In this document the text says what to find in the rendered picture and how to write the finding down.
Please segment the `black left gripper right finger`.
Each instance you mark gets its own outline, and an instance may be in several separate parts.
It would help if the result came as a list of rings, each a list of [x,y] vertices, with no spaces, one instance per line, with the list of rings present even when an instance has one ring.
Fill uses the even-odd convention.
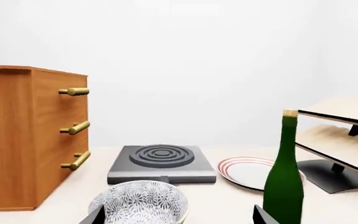
[[[279,224],[274,218],[272,218],[263,208],[258,205],[254,205],[254,211],[252,215],[253,224]]]

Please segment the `two-tier wooden shelf rack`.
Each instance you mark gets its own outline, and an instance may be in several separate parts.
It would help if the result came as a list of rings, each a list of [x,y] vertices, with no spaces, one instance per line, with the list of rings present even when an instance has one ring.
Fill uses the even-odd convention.
[[[358,189],[358,100],[329,98],[298,113],[351,124],[351,128],[319,124],[298,133],[296,146],[321,157],[298,162],[298,167],[329,194]]]

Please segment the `white floral patterned bowl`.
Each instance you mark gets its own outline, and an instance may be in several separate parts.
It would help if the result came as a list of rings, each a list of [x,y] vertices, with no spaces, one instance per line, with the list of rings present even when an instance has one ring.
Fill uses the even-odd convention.
[[[157,180],[134,180],[108,187],[88,205],[104,207],[103,224],[183,224],[188,199],[176,186]]]

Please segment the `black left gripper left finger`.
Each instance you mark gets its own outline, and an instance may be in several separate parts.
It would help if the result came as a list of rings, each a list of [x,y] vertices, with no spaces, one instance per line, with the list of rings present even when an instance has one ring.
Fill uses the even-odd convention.
[[[100,205],[97,209],[91,212],[79,224],[104,224],[105,210],[104,205]]]

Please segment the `white plate with red rings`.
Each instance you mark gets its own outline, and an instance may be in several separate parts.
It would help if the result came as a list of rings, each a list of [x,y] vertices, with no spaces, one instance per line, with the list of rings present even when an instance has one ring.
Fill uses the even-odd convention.
[[[236,156],[218,163],[218,173],[226,180],[245,188],[264,191],[265,182],[275,161],[257,156]]]

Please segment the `wooden drawer cabinet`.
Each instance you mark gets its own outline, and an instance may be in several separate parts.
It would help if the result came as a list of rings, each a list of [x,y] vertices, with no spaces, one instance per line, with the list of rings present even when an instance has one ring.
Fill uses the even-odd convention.
[[[88,128],[71,136],[61,128],[88,120],[87,76],[0,65],[0,211],[34,210],[74,171],[62,169],[88,149]]]

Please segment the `grey electric stove burner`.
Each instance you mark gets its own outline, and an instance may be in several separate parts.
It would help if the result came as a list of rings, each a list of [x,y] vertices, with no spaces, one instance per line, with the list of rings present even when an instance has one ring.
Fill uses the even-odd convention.
[[[133,180],[213,184],[216,171],[197,146],[124,146],[108,171],[107,183]]]

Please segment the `green wine bottle with cork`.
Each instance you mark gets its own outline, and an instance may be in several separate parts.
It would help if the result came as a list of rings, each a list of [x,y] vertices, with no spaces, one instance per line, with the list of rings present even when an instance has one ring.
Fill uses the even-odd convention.
[[[279,224],[301,224],[303,183],[295,155],[296,110],[284,110],[280,147],[264,186],[263,210]]]

